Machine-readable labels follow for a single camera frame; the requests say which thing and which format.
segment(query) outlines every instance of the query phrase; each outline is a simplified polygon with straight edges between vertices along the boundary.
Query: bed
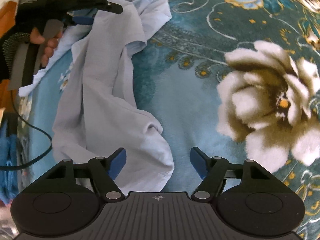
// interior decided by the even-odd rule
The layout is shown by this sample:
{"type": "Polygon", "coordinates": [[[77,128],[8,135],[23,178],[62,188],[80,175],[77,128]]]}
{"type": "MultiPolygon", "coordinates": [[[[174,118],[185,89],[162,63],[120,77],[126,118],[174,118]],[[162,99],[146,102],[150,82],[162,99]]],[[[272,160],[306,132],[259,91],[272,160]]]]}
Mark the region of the bed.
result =
{"type": "MultiPolygon", "coordinates": [[[[236,49],[256,51],[260,43],[255,41],[264,41],[277,44],[294,61],[304,57],[320,65],[320,1],[169,0],[169,4],[172,20],[132,58],[133,87],[138,109],[150,112],[160,121],[164,127],[163,137],[172,150],[175,170],[163,191],[191,193],[201,181],[189,163],[192,147],[197,146],[210,156],[227,158],[231,163],[242,163],[247,158],[249,136],[253,136],[249,130],[242,133],[242,138],[235,138],[230,131],[218,127],[225,121],[223,114],[229,111],[221,107],[222,102],[228,100],[223,98],[219,87],[228,85],[227,81],[235,73],[234,67],[226,62],[225,53],[236,49]]],[[[53,135],[58,102],[71,69],[72,56],[68,51],[36,89],[20,99],[23,117],[50,135],[53,135]]],[[[309,105],[315,119],[319,98],[315,94],[309,105]]],[[[288,108],[288,102],[289,99],[282,98],[277,106],[288,108]]],[[[276,136],[286,138],[285,133],[278,130],[271,139],[276,136]]],[[[19,125],[18,137],[20,162],[37,157],[49,146],[43,134],[23,123],[19,125]]],[[[297,229],[298,235],[304,240],[317,240],[320,237],[320,160],[315,158],[308,166],[291,152],[282,160],[281,167],[275,168],[274,174],[305,203],[306,215],[297,229]]],[[[49,154],[21,171],[20,189],[53,165],[55,161],[49,154]]]]}

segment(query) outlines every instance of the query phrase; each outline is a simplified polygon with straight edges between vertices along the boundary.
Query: yellow flower center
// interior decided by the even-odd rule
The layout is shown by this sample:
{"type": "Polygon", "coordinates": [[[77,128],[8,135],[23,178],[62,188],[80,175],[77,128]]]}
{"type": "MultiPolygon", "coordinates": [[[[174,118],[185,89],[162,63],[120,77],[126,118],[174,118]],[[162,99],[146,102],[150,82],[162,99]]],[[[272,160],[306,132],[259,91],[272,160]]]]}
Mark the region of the yellow flower center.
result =
{"type": "Polygon", "coordinates": [[[282,108],[288,108],[289,106],[289,102],[287,99],[281,99],[280,103],[279,103],[279,106],[282,107],[282,108]]]}

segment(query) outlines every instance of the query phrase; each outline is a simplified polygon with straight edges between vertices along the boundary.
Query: ribbed gray surface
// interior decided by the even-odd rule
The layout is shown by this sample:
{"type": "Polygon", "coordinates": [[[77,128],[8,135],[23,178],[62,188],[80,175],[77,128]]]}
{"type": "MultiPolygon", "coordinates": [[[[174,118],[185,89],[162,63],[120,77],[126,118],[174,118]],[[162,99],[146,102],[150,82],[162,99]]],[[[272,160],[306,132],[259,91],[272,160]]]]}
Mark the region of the ribbed gray surface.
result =
{"type": "MultiPolygon", "coordinates": [[[[40,240],[26,234],[17,240],[40,240]]],[[[219,220],[209,204],[185,193],[132,192],[119,203],[106,204],[87,228],[52,240],[253,240],[219,220]]],[[[288,235],[278,240],[299,240],[288,235]]]]}

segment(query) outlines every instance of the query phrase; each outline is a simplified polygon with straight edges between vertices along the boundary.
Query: silver screw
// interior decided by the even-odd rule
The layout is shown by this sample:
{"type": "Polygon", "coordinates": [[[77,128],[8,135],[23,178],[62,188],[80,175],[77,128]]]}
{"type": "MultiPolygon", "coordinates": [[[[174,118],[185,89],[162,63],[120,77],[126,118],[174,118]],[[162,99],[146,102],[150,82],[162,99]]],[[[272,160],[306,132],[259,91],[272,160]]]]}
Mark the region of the silver screw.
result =
{"type": "Polygon", "coordinates": [[[118,199],[121,197],[121,193],[117,191],[111,191],[106,194],[108,199],[118,199]]]}
{"type": "Polygon", "coordinates": [[[210,194],[206,191],[198,191],[195,193],[195,197],[198,199],[206,199],[210,197],[210,194]]]}

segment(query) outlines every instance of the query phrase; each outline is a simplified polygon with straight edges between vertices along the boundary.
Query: white flower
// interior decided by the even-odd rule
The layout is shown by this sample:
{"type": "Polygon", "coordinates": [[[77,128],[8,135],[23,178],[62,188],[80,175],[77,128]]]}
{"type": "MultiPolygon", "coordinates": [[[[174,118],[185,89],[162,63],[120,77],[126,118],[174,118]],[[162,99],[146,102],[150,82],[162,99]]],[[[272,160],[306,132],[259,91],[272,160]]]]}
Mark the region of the white flower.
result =
{"type": "Polygon", "coordinates": [[[218,85],[217,131],[245,140],[248,158],[270,172],[285,164],[289,151],[309,166],[320,157],[320,124],[308,107],[320,89],[317,66],[303,58],[294,62],[270,42],[254,46],[257,51],[225,54],[235,71],[218,85]]]}

